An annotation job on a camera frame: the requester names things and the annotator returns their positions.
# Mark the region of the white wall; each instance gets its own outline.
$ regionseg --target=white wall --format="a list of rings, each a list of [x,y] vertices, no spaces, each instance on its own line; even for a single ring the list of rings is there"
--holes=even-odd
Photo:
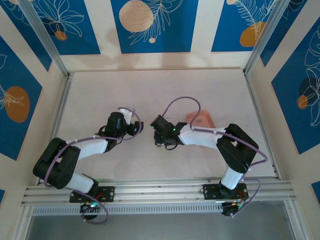
[[[0,239],[5,240],[12,234],[26,186],[35,183],[32,169],[49,141],[65,79],[53,63],[49,72],[45,70],[1,7],[0,22],[0,36],[42,85],[18,160],[0,154],[0,189],[6,191],[0,208]]]
[[[315,239],[320,239],[320,205],[311,184],[320,180],[320,145],[298,154],[271,81],[319,18],[319,12],[319,0],[308,0],[266,68],[259,60],[249,74],[277,163],[283,178],[291,180]]]
[[[63,55],[70,72],[244,67],[251,51],[211,52],[225,0],[199,0],[191,52],[121,54],[110,0],[85,0],[101,55]]]

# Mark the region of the orange object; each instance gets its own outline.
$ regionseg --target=orange object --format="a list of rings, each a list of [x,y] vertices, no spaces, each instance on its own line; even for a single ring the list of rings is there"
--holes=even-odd
[[[191,120],[194,118],[194,116],[197,114],[198,111],[189,113],[186,116],[186,122],[189,124]],[[199,115],[196,117],[196,119],[192,123],[193,126],[196,127],[203,127],[203,128],[216,128],[214,121],[212,120],[210,113],[207,110],[202,110]]]

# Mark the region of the blue poster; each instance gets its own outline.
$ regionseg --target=blue poster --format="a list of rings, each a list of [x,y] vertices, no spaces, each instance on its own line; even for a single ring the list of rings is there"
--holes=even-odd
[[[282,39],[284,39],[291,25],[296,20],[301,9],[306,4],[307,0],[291,0],[286,7],[279,23],[275,27],[269,41],[265,45],[260,57],[264,66],[267,66],[272,55],[275,53],[277,47],[280,45]]]
[[[198,0],[111,0],[123,54],[190,52]]]
[[[0,153],[17,160],[42,86],[0,37]]]
[[[50,56],[21,12],[19,6],[13,2],[15,1],[0,0],[0,5],[42,63],[43,67],[48,71],[52,62]]]
[[[251,51],[277,0],[225,0],[212,52]]]
[[[313,188],[316,199],[318,200],[318,202],[320,204],[320,181],[312,183],[311,186]]]
[[[1,206],[2,200],[5,198],[5,193],[6,193],[5,190],[0,189],[0,206]]]
[[[299,154],[320,144],[320,18],[272,86]]]
[[[9,9],[15,6],[14,11],[11,10],[11,19],[22,15],[19,7],[12,3],[15,1],[1,1]],[[31,3],[61,55],[100,54],[84,0],[33,0]],[[19,19],[22,29],[31,28],[24,16]],[[28,35],[29,31],[22,34],[25,39],[30,38]]]

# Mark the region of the white platform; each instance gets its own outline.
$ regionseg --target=white platform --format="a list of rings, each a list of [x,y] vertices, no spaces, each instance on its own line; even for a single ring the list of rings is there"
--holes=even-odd
[[[241,69],[77,72],[58,137],[81,139],[97,133],[118,107],[133,107],[144,121],[141,135],[112,151],[85,158],[77,170],[95,179],[221,177],[227,167],[217,150],[156,147],[150,123],[175,98],[192,96],[208,110],[217,128],[239,125],[267,152]],[[166,114],[175,124],[197,111],[190,99],[174,103]],[[254,161],[261,160],[256,156]],[[274,177],[272,163],[254,167],[247,176]]]

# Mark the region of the vent grille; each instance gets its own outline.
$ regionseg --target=vent grille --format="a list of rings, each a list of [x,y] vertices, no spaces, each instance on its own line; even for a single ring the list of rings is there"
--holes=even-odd
[[[110,215],[130,214],[187,214],[187,213],[220,213],[221,203],[181,203],[181,204],[121,204],[106,206]],[[80,214],[80,206],[36,206],[32,216],[74,216]],[[86,215],[106,214],[97,208]]]

